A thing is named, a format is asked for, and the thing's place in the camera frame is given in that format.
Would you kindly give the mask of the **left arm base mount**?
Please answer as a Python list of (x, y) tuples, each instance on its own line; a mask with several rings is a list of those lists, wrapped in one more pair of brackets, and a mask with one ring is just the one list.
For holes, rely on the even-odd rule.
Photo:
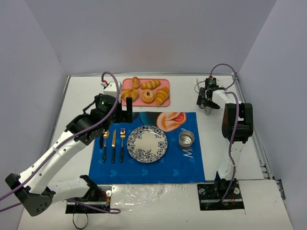
[[(84, 197), (74, 197), (70, 200), (85, 203), (88, 206), (93, 206), (98, 209), (110, 209), (112, 196), (111, 185), (99, 185), (95, 192), (91, 192)], [(85, 207), (75, 202), (67, 201), (65, 214), (101, 214), (100, 211)]]

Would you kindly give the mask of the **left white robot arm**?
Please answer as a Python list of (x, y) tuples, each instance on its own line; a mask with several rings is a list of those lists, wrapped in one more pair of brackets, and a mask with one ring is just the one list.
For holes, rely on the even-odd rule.
[(35, 217), (50, 205), (68, 200), (80, 204), (99, 197), (101, 190), (88, 175), (62, 182), (51, 182), (52, 178), (78, 152), (102, 137), (113, 123), (132, 122), (132, 98), (126, 100), (126, 110), (121, 99), (98, 94), (90, 113), (76, 116), (62, 132), (59, 139), (32, 166), (20, 174), (9, 174), (5, 182), (17, 199)]

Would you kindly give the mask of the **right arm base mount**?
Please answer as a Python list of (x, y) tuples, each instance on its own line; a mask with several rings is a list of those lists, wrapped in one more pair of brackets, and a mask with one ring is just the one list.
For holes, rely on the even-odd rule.
[(244, 209), (238, 181), (235, 179), (222, 201), (230, 181), (219, 180), (198, 184), (198, 198), (201, 211)]

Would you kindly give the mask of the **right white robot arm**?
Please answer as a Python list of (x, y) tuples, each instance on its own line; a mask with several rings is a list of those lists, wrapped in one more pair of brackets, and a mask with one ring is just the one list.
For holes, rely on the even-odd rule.
[(199, 89), (196, 105), (202, 109), (221, 109), (224, 112), (221, 131), (227, 150), (216, 179), (232, 181), (242, 149), (253, 134), (252, 104), (240, 101), (234, 92), (219, 86), (217, 79), (209, 76), (205, 79), (205, 86)]

